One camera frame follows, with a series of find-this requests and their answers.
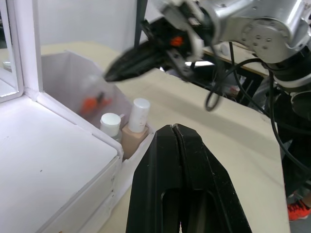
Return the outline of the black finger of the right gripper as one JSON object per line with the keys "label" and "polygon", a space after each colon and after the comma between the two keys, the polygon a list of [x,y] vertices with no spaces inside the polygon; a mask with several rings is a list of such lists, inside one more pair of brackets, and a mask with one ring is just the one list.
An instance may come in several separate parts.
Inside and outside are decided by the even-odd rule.
{"label": "black finger of the right gripper", "polygon": [[168,56],[162,56],[160,53],[124,53],[110,64],[109,82],[121,82],[136,78],[160,67],[173,67]]}
{"label": "black finger of the right gripper", "polygon": [[149,42],[144,42],[127,50],[110,63],[104,79],[132,79],[160,67],[170,69],[167,56]]}

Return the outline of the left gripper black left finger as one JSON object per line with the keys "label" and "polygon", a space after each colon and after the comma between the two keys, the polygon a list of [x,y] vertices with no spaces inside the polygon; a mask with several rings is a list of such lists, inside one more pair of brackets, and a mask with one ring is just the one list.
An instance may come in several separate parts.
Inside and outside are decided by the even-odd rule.
{"label": "left gripper black left finger", "polygon": [[126,232],[177,233],[182,174],[171,125],[157,130],[132,182]]}

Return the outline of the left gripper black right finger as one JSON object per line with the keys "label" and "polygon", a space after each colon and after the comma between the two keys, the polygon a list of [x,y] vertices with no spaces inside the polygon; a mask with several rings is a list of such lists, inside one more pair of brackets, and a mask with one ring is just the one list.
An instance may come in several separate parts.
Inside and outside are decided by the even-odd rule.
{"label": "left gripper black right finger", "polygon": [[174,125],[183,168],[184,233],[250,233],[251,227],[227,170],[194,129]]}

